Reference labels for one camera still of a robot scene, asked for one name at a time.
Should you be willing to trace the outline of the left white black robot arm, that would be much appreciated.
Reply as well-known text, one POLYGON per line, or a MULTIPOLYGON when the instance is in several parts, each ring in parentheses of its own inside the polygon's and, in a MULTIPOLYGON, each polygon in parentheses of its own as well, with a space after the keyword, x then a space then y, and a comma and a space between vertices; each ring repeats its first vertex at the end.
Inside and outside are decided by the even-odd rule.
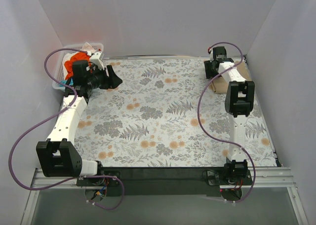
POLYGON ((94 89, 115 89, 122 84, 111 65, 102 68, 87 60, 72 64, 73 76, 66 81, 63 109, 46 141, 38 142, 36 152, 46 177, 95 176, 101 163, 82 159, 75 149, 80 117, 94 89))

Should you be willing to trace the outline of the beige t shirt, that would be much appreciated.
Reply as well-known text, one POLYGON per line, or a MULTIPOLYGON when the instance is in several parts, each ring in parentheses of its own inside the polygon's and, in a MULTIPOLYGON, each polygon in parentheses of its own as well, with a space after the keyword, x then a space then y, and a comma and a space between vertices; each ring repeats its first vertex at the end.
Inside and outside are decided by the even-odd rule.
MULTIPOLYGON (((233 72, 238 72, 238 75, 240 75, 244 80, 251 80, 245 62, 239 64, 236 69, 233 69, 233 72)), ((209 89, 211 89, 215 94, 225 94, 227 93, 228 89, 228 81, 226 81, 224 77, 219 76, 212 81, 211 85, 209 86, 209 89)))

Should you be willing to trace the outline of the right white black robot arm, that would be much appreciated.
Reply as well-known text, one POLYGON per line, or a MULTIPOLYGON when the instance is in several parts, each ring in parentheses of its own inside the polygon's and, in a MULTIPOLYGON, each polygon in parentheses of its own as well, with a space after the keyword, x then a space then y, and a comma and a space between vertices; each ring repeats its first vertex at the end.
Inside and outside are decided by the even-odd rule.
POLYGON ((223 46, 208 49, 210 60, 204 62, 207 79, 220 76, 228 84, 225 111, 229 115, 230 146, 223 169, 223 179, 241 184, 247 178, 247 155, 241 148, 245 145, 245 128, 254 106, 255 83, 244 78, 234 61, 227 57, 223 46))

